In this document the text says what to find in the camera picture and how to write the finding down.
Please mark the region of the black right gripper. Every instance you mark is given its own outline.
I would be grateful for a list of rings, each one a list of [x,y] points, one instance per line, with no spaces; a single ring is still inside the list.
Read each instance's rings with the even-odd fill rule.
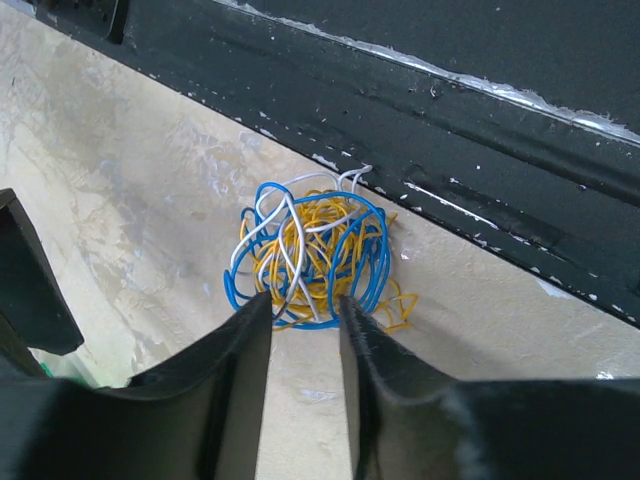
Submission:
[[[1,374],[45,376],[34,349],[64,356],[84,337],[13,189],[1,191]]]

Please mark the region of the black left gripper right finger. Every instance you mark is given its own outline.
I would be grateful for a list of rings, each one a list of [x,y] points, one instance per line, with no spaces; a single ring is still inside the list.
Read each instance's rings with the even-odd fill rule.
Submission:
[[[463,381],[340,300],[356,479],[635,479],[639,382]]]

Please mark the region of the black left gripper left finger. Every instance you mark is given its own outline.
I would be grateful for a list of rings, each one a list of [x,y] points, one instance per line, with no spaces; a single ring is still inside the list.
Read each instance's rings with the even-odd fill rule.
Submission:
[[[5,479],[251,479],[272,340],[272,299],[122,388],[1,380]]]

